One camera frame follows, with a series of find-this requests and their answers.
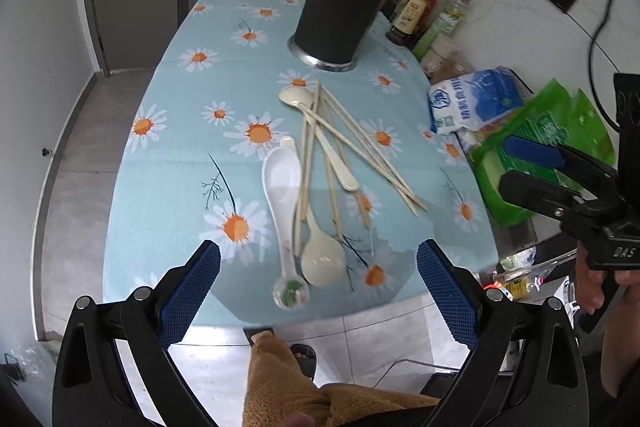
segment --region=green plastic bag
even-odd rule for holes
[[[502,227],[512,227],[533,216],[530,210],[506,203],[498,194],[500,176],[509,170],[528,172],[555,184],[580,189],[560,172],[511,158],[502,147],[510,136],[568,145],[609,165],[616,159],[607,129],[591,101],[581,90],[572,98],[552,79],[500,131],[470,152],[484,203]]]

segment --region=power cord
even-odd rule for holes
[[[593,37],[591,37],[591,42],[589,44],[589,57],[588,57],[589,86],[591,87],[591,94],[593,95],[593,100],[596,103],[596,107],[598,108],[598,111],[600,112],[604,120],[609,124],[609,126],[615,132],[620,132],[620,126],[618,126],[618,124],[611,119],[611,117],[607,114],[607,111],[605,111],[604,107],[602,107],[602,104],[600,103],[600,99],[598,97],[598,93],[596,92],[596,86],[593,82],[593,51],[596,46],[596,41],[598,40],[598,36],[600,36],[600,33],[604,29],[604,26],[606,26],[607,23],[609,22],[609,18],[611,17],[612,5],[613,5],[613,0],[607,0],[607,5],[605,8],[602,20],[600,21],[600,24],[598,24],[598,27],[596,28],[596,31],[593,34]]]

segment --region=table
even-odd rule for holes
[[[458,266],[477,271],[497,262],[462,151],[455,139],[429,131],[426,80],[413,55],[386,40],[379,14],[353,71],[307,68],[286,47],[304,1],[199,0],[181,25],[145,93],[118,172],[105,301],[155,285],[203,239],[216,242],[223,258],[194,321],[206,326],[336,317],[425,293],[415,251],[430,237]],[[327,23],[340,31],[331,14]],[[430,211],[415,217],[387,181],[350,154],[372,230],[364,228],[354,196],[340,191],[348,276],[311,287],[307,305],[291,312],[271,298],[280,262],[260,171],[282,136],[300,143],[302,116],[279,102],[279,90],[313,90],[318,82],[371,133]],[[310,202],[319,226],[334,235],[318,145]]]

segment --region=brown fuzzy pants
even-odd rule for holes
[[[278,427],[295,412],[311,416],[316,427],[337,427],[373,413],[437,402],[429,396],[350,383],[328,383],[318,389],[302,374],[289,347],[270,333],[263,333],[251,352],[242,427]]]

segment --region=gray tile floor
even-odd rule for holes
[[[102,261],[113,187],[131,121],[152,71],[99,80],[66,146],[54,183],[42,254],[42,304],[49,338],[64,332],[80,295],[102,297]],[[348,317],[275,327],[288,343],[318,355],[315,382],[374,386],[400,359],[460,367],[468,349],[456,343],[429,295]],[[126,343],[118,344],[145,415],[161,422]],[[241,329],[193,327],[170,348],[184,378],[210,415],[239,426],[250,348]],[[402,362],[380,387],[417,393],[433,369]]]

